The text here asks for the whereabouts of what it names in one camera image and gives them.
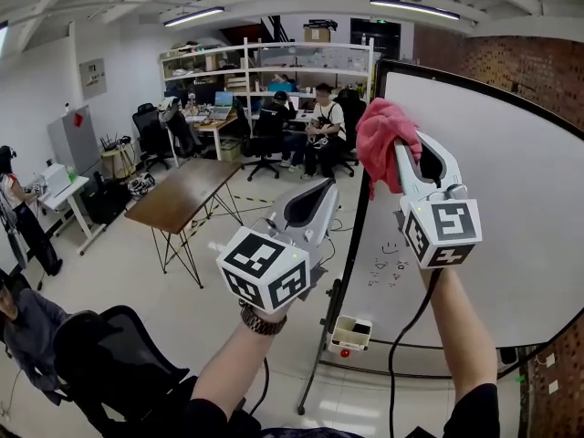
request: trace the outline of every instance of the whiteboard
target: whiteboard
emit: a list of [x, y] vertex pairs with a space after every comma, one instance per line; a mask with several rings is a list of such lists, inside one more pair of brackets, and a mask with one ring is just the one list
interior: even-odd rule
[[[445, 82], [390, 72], [386, 99], [450, 151], [484, 242], [457, 267], [497, 347], [546, 342], [584, 306], [584, 141], [538, 115]], [[424, 287], [393, 211], [401, 195], [378, 182], [340, 313], [393, 341]], [[430, 309], [402, 341], [442, 345]]]

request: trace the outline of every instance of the ceiling light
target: ceiling light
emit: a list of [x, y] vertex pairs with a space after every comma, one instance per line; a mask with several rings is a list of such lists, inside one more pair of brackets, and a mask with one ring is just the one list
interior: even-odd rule
[[179, 16], [178, 18], [171, 19], [164, 23], [166, 27], [176, 26], [181, 23], [186, 23], [187, 21], [192, 21], [194, 19], [202, 18], [203, 16], [216, 15], [217, 13], [223, 13], [225, 8], [222, 6], [215, 6], [214, 8], [207, 8], [206, 10], [201, 10], [196, 13], [190, 13], [189, 15]]
[[8, 34], [8, 22], [0, 23], [0, 55], [2, 55], [2, 46], [6, 40], [6, 34]]
[[427, 13], [428, 15], [441, 16], [449, 19], [460, 19], [460, 15], [457, 15], [456, 13], [441, 10], [440, 8], [432, 8], [431, 6], [426, 5], [410, 4], [400, 0], [370, 0], [370, 3], [377, 6], [390, 6], [402, 10], [418, 11], [421, 13]]

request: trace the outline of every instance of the whiteboard frame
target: whiteboard frame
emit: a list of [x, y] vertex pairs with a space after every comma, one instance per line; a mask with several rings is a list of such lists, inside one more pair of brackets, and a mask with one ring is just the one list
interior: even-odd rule
[[[482, 83], [480, 81], [476, 81], [473, 79], [461, 77], [452, 73], [447, 73], [444, 71], [440, 71], [433, 68], [427, 67], [420, 67], [417, 65], [409, 65], [401, 62], [397, 62], [394, 60], [390, 60], [387, 58], [382, 58], [379, 60], [376, 73], [375, 73], [375, 89], [374, 89], [374, 97], [376, 98], [384, 98], [385, 97], [385, 86], [387, 80], [388, 73], [399, 73], [408, 76], [415, 76], [418, 78], [426, 78], [431, 79], [434, 81], [439, 81], [442, 83], [447, 83], [458, 88], [462, 89], [469, 89], [474, 92], [478, 92], [480, 94], [501, 100], [508, 104], [511, 104], [515, 107], [518, 107], [522, 110], [526, 110], [538, 117], [553, 123], [554, 125], [560, 127], [561, 129], [573, 134], [575, 137], [580, 138], [584, 141], [584, 131], [580, 130], [578, 127], [573, 125], [572, 123], [568, 122], [565, 119], [562, 119], [557, 114], [553, 113], [550, 110], [544, 109], [543, 107], [538, 106], [537, 104], [520, 98], [515, 94], [510, 92], [504, 91], [502, 89], [496, 88], [494, 86]], [[349, 286], [349, 282], [351, 279], [353, 267], [355, 264], [355, 260], [357, 258], [357, 252], [359, 250], [360, 245], [360, 238], [363, 230], [363, 225], [365, 223], [365, 218], [367, 215], [367, 209], [369, 206], [369, 187], [370, 177], [366, 171], [363, 172], [363, 178], [361, 181], [360, 187], [360, 197], [359, 203], [357, 208], [357, 214], [355, 218], [354, 230], [351, 236], [351, 241], [349, 245], [349, 253], [347, 257], [347, 264], [345, 265], [345, 269], [343, 271], [343, 278], [341, 280], [341, 285], [339, 288], [339, 296], [336, 299], [335, 307], [333, 308], [333, 316], [332, 316], [332, 326], [328, 327], [328, 332], [331, 333], [334, 327], [334, 320], [337, 319], [339, 316], [343, 302], [347, 293], [347, 289]], [[567, 329], [569, 329], [574, 322], [584, 313], [584, 307], [579, 311], [579, 313], [563, 328], [561, 329], [552, 339], [547, 341], [544, 344], [539, 344], [542, 348], [544, 346], [549, 345], [550, 343], [554, 342], [558, 337], [560, 337]], [[392, 344], [392, 341], [388, 341], [385, 339], [372, 339], [371, 342], [379, 342], [382, 344]], [[418, 349], [441, 349], [439, 347], [433, 346], [420, 346], [415, 344], [400, 344], [403, 347], [411, 347], [411, 348], [418, 348]], [[524, 347], [531, 347], [532, 345], [517, 345], [517, 346], [506, 346], [506, 348], [524, 348]], [[516, 365], [512, 366], [512, 370], [518, 368], [523, 361], [520, 360]]]

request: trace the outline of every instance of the black sleeve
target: black sleeve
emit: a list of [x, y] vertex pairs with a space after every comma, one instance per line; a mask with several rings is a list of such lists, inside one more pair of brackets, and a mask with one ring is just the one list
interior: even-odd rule
[[219, 407], [206, 399], [189, 402], [182, 417], [182, 438], [227, 435], [227, 417]]
[[288, 101], [288, 108], [286, 109], [286, 120], [293, 120], [296, 118], [296, 109], [291, 100]]
[[444, 427], [444, 438], [499, 438], [499, 402], [494, 384], [483, 384], [454, 407]]

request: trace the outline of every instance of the sleeve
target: sleeve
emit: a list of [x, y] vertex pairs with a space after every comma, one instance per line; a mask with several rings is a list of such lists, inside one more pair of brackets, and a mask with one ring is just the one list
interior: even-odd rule
[[343, 108], [337, 103], [335, 103], [335, 105], [332, 106], [330, 121], [332, 121], [333, 125], [340, 125], [341, 127], [343, 127], [343, 123], [345, 123], [345, 115], [343, 114]]
[[180, 436], [228, 436], [227, 429], [227, 417], [219, 407], [206, 399], [195, 399], [184, 410]]
[[499, 438], [500, 435], [499, 403], [494, 384], [483, 384], [466, 394], [456, 404], [444, 427], [444, 438]]
[[61, 325], [68, 318], [68, 314], [59, 305], [51, 302], [50, 300], [47, 300], [34, 290], [31, 290], [30, 292], [36, 299], [37, 304], [43, 309], [49, 319], [51, 319], [51, 321], [53, 321], [56, 325]]
[[296, 109], [294, 109], [294, 104], [292, 101], [288, 101], [288, 108], [286, 109], [286, 119], [293, 120], [296, 118]]
[[22, 369], [22, 371], [26, 373], [26, 376], [33, 384], [33, 386], [41, 391], [54, 391], [55, 390], [54, 379], [48, 376], [39, 375], [35, 371], [35, 364], [30, 359], [30, 357], [26, 355], [26, 353], [24, 353], [22, 350], [16, 348], [9, 337], [7, 337], [5, 341], [6, 346], [8, 346], [8, 348], [10, 349], [10, 353], [16, 360], [16, 363]]

